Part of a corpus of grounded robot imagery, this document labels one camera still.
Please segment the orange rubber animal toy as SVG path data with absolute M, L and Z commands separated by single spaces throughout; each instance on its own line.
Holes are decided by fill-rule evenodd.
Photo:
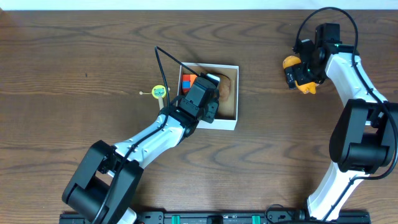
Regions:
M 302 61 L 296 56 L 288 56 L 282 63 L 283 69 L 292 67 L 294 70 L 296 89 L 300 90 L 303 94 L 315 94 L 316 87 L 318 86 L 310 78 L 310 70 L 305 67 Z

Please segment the colourful puzzle cube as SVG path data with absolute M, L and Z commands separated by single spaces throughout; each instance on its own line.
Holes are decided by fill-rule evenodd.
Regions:
M 197 76 L 195 74 L 182 75 L 181 89 L 184 95 L 186 95 L 190 91 L 196 78 Z

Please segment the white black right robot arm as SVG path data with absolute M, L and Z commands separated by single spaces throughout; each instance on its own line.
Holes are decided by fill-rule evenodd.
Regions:
M 392 164 L 397 146 L 397 104 L 380 94 L 367 76 L 358 51 L 340 40 L 340 26 L 317 26 L 314 40 L 300 40 L 283 61 L 287 85 L 314 94 L 325 80 L 343 104 L 329 142 L 331 164 L 306 201 L 307 217 L 333 222 L 354 189 L 380 167 Z

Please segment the yellow cat rattle drum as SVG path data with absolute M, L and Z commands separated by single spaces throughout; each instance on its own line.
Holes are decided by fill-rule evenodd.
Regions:
M 159 104 L 159 109 L 163 109 L 164 108 L 164 98 L 166 96 L 168 96 L 168 91 L 170 90 L 170 87 L 166 88 L 163 85 L 156 85 L 152 88 L 151 92 L 143 92 L 140 91 L 139 94 L 140 95 L 152 95 Z

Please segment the brown plush toy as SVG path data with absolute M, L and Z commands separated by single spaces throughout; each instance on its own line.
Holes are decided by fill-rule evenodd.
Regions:
M 229 77 L 219 74 L 220 83 L 218 85 L 219 93 L 220 93 L 220 101 L 227 101 L 231 94 L 231 80 Z

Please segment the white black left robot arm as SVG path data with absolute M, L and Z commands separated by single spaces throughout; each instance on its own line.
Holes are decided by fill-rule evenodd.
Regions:
M 200 75 L 148 128 L 112 146 L 94 143 L 66 186 L 63 202 L 86 223 L 135 223 L 137 214 L 130 203 L 144 169 L 192 135 L 200 121 L 214 121 L 220 83 L 220 77 Z

